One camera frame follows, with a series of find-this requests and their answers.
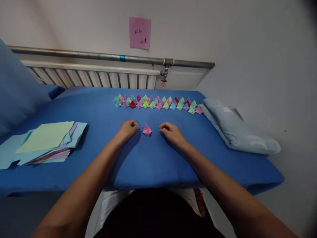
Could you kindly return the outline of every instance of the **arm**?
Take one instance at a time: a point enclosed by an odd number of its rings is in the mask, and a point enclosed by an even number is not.
[[[188,162],[228,217],[237,237],[297,237],[261,202],[188,143],[177,126],[165,122],[159,128],[186,154]]]
[[[90,214],[107,180],[117,150],[137,130],[133,120],[124,122],[84,172],[47,213],[32,237],[84,237]]]

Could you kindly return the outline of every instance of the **radiator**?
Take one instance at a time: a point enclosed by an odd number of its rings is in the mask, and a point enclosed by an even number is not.
[[[21,60],[40,84],[154,89],[159,70]]]

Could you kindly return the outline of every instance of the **light blue blanket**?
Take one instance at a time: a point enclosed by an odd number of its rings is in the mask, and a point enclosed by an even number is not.
[[[220,101],[208,98],[199,106],[230,149],[266,155],[281,151],[276,140],[248,126]]]

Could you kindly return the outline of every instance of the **white wall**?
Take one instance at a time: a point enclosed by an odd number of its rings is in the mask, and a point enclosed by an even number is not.
[[[197,89],[281,143],[270,160],[286,181],[258,198],[303,236],[317,201],[312,14],[300,0],[2,0],[0,37],[9,45],[214,61]],[[149,51],[130,49],[129,16],[152,19]],[[171,69],[166,88],[195,88],[203,73]]]

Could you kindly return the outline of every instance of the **blue bed sheet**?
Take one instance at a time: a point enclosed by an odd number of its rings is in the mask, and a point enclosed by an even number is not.
[[[26,133],[42,123],[87,122],[77,148],[63,163],[17,167],[15,162],[9,169],[0,170],[0,194],[66,190],[116,134],[120,124],[129,119],[136,120],[141,130],[119,151],[106,183],[107,190],[203,186],[182,155],[160,134],[158,127],[164,121],[177,125],[190,143],[252,194],[284,181],[283,175],[265,156],[228,149],[203,114],[192,115],[185,110],[116,108],[112,100],[119,94],[172,96],[178,99],[190,97],[197,104],[203,103],[205,98],[196,91],[69,88],[14,128],[0,143],[11,135]],[[142,134],[146,124],[152,129],[150,137]]]

